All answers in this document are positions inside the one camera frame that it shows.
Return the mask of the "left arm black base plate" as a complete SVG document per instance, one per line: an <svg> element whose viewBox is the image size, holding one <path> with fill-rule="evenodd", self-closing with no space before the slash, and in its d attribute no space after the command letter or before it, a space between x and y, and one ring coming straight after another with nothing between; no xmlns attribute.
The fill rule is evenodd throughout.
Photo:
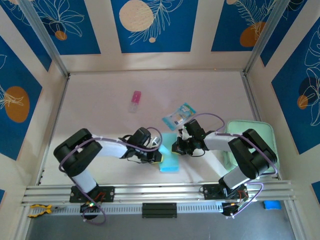
<svg viewBox="0 0 320 240"><path fill-rule="evenodd" d="M91 191L86 193L95 202L111 203L114 201L115 187L97 185ZM86 203L90 201L77 186L71 187L70 203Z"/></svg>

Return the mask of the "black ribbed block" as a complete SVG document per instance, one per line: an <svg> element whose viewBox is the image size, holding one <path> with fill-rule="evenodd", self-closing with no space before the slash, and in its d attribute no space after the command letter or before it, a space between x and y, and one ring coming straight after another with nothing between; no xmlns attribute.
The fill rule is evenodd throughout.
<svg viewBox="0 0 320 240"><path fill-rule="evenodd" d="M176 203L143 203L142 218L144 219L162 219L177 218Z"/></svg>

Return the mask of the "aluminium table edge rail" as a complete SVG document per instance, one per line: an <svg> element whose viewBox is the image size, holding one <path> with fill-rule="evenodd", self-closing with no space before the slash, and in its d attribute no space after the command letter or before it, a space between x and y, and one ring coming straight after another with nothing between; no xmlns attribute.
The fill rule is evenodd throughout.
<svg viewBox="0 0 320 240"><path fill-rule="evenodd" d="M249 79L244 72L241 72L240 75L252 113L252 120L248 120L249 123L247 124L247 128L256 130L266 144L272 149L278 159L279 156L273 127L269 123L261 121L261 116L258 111L258 106Z"/></svg>
<svg viewBox="0 0 320 240"><path fill-rule="evenodd" d="M67 78L65 80L58 106L57 106L56 110L53 111L54 118L52 119L52 121L50 122L50 125L49 125L49 129L48 129L49 130L49 136L47 137L47 142L46 142L46 145L45 145L45 149L44 149L44 152L43 152L43 156L42 156L41 163L40 163L40 166L39 166L39 170L38 170L38 173L37 173L37 177L36 177L36 180L35 180L35 185L36 186L41 184L41 181L42 181L42 178L43 178L43 173L45 171L45 163L46 163L47 157L49 155L50 145L51 145L52 140L54 138L57 122L59 120L60 112L61 112L61 109L62 109L62 106L63 106L63 103L64 103L64 99L65 99L65 96L66 96L66 93L67 93L69 80L70 80L70 74L68 74L68 76L67 76Z"/></svg>

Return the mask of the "aluminium mounting rail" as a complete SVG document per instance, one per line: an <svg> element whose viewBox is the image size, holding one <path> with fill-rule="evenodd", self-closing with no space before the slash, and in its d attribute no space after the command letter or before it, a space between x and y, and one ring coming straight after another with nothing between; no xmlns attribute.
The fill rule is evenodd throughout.
<svg viewBox="0 0 320 240"><path fill-rule="evenodd" d="M112 203L139 204L139 203L188 203L196 201L237 202L237 200L205 200L202 186L217 184L215 182L199 183L164 183L164 184L106 184L102 187L114 186ZM294 187L288 180L271 179L244 184L249 199L257 201L290 201L296 199ZM71 185L39 185L28 186L21 203L24 206L34 204L62 205L84 204L71 203Z"/></svg>

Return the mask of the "yellow black pliers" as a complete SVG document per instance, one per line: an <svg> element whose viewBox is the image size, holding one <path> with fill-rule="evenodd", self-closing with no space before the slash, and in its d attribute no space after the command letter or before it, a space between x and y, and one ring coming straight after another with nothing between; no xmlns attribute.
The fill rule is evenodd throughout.
<svg viewBox="0 0 320 240"><path fill-rule="evenodd" d="M58 205L52 205L52 204L49 204L49 205L33 204L30 206L30 208L31 209L34 209L34 208L43 209L41 212L39 212L37 214L29 214L28 215L29 218L33 219L33 218L37 218L37 217L40 217L40 216L43 216L46 214L52 214L55 211L65 209L66 206L58 206Z"/></svg>

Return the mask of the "mint green zip pouch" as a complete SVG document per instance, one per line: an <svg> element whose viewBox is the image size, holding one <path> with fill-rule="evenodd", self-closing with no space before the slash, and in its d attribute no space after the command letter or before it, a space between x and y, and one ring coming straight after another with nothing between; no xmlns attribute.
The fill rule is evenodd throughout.
<svg viewBox="0 0 320 240"><path fill-rule="evenodd" d="M230 134L241 134L245 132L247 129L255 130L266 142L266 144L272 149L272 151L275 153L277 157L277 162L274 165L279 170L280 161L278 156L276 139L274 135L274 130L270 124L261 121L231 120L226 124L224 132ZM230 172L238 166L238 163L236 162L236 159L231 152L223 151L222 156L223 166L228 172Z"/></svg>

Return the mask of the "aluminium frame post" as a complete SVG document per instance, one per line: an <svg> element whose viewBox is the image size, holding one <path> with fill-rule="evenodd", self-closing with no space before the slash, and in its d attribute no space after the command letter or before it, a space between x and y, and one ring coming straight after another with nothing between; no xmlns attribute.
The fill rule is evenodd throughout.
<svg viewBox="0 0 320 240"><path fill-rule="evenodd" d="M17 2L25 18L28 20L33 31L45 48L46 52L48 53L52 61L56 64L61 74L68 79L69 72L60 57L58 49L52 41L32 3L29 0L17 0Z"/></svg>
<svg viewBox="0 0 320 240"><path fill-rule="evenodd" d="M250 58L243 69L244 75L247 77L250 71L253 69L256 61L263 52L266 44L268 43L270 37L272 36L275 28L277 27L283 13L289 5L290 0L276 0L274 9L271 11L265 26L257 39L257 42L252 50Z"/></svg>

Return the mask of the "light blue cloth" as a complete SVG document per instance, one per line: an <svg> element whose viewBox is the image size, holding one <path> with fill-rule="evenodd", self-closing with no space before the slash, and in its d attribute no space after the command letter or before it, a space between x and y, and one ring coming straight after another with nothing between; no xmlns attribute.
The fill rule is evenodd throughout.
<svg viewBox="0 0 320 240"><path fill-rule="evenodd" d="M162 144L158 149L164 156L163 162L159 163L159 170L162 173L175 173L179 171L179 157L178 154L172 153L172 144L176 142L176 133L163 133Z"/></svg>

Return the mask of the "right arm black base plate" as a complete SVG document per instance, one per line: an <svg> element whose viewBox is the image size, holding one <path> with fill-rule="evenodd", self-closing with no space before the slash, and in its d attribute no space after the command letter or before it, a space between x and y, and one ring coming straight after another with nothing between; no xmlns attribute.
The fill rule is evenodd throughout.
<svg viewBox="0 0 320 240"><path fill-rule="evenodd" d="M247 200L249 198L244 184L235 189L229 189L220 184L204 184L202 193L205 200Z"/></svg>

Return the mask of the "small blue block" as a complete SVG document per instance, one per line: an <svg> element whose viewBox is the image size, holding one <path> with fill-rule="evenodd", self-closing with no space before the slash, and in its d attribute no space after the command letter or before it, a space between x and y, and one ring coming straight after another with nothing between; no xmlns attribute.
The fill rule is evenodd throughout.
<svg viewBox="0 0 320 240"><path fill-rule="evenodd" d="M282 205L279 200L265 200L263 201L263 208L265 210L281 210Z"/></svg>

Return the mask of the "blue white snack packet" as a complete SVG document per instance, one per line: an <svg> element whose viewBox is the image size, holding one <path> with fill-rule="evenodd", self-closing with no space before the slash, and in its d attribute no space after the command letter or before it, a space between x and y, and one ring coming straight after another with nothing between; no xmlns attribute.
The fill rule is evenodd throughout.
<svg viewBox="0 0 320 240"><path fill-rule="evenodd" d="M174 131L180 125L184 124L191 116L195 115L196 111L188 104L184 103L177 108L173 113L162 118L162 121Z"/></svg>

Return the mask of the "clear bottle with pink cap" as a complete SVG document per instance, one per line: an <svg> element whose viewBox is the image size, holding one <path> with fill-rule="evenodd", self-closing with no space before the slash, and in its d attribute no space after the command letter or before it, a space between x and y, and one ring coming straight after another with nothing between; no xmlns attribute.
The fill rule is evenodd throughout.
<svg viewBox="0 0 320 240"><path fill-rule="evenodd" d="M138 91L138 90L134 91L129 104L129 109L128 109L129 113L135 113L137 111L141 96L142 96L141 91Z"/></svg>

